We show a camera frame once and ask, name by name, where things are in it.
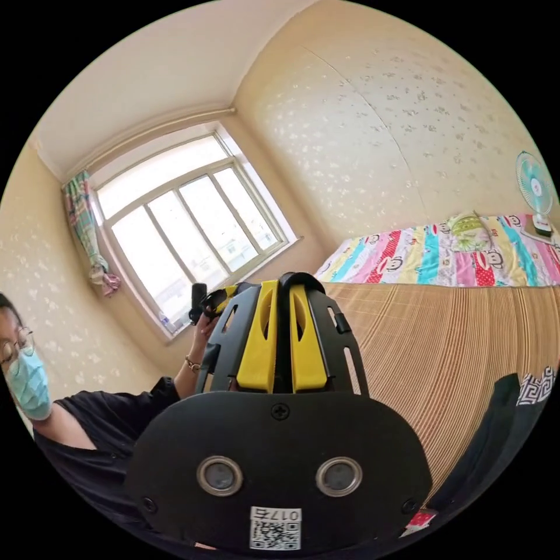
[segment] curtain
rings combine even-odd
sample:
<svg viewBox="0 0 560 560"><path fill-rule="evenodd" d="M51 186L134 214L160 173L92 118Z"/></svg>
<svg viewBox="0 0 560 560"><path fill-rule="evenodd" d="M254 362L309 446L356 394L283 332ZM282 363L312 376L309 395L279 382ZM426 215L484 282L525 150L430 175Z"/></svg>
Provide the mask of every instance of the curtain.
<svg viewBox="0 0 560 560"><path fill-rule="evenodd" d="M88 173L78 173L64 186L62 192L70 225L89 259L89 279L101 286L104 296L110 297L119 289L121 279L109 274L109 265L99 253Z"/></svg>

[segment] blue surgical mask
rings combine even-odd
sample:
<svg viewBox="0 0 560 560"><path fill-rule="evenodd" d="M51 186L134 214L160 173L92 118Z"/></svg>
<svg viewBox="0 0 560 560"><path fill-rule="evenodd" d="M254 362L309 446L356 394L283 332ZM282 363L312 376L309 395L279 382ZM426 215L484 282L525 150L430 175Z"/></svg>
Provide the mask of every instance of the blue surgical mask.
<svg viewBox="0 0 560 560"><path fill-rule="evenodd" d="M19 352L8 369L7 382L22 412L31 420L45 420L51 414L53 402L43 362L35 352Z"/></svg>

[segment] colorful bedspread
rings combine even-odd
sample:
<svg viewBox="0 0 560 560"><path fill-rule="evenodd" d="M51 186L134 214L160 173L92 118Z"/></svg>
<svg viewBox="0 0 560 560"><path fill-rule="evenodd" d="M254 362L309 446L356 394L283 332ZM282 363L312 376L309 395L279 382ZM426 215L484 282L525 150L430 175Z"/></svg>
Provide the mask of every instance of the colorful bedspread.
<svg viewBox="0 0 560 560"><path fill-rule="evenodd" d="M321 282L479 286L560 285L560 236L553 244L521 233L530 215L481 217L492 248L454 253L449 228L409 227L345 241L317 271Z"/></svg>

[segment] qr code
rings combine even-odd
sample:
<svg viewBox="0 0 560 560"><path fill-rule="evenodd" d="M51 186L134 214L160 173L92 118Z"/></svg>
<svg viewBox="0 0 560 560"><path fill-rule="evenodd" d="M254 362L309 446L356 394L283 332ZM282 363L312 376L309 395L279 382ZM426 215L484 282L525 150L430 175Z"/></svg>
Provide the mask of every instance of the qr code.
<svg viewBox="0 0 560 560"><path fill-rule="evenodd" d="M251 520L251 548L264 550L299 550L300 523Z"/></svg>

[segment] black t-shirt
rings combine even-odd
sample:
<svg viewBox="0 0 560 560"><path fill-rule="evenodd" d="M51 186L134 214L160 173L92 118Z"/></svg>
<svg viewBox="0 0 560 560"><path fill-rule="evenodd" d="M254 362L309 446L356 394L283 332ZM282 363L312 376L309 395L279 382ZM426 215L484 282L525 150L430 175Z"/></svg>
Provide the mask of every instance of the black t-shirt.
<svg viewBox="0 0 560 560"><path fill-rule="evenodd" d="M81 391L56 402L76 418L97 449L69 447L35 431L34 438L64 480L94 508L146 542L187 558L194 543L155 531L124 488L134 444L150 421L178 400L169 377L140 395Z"/></svg>

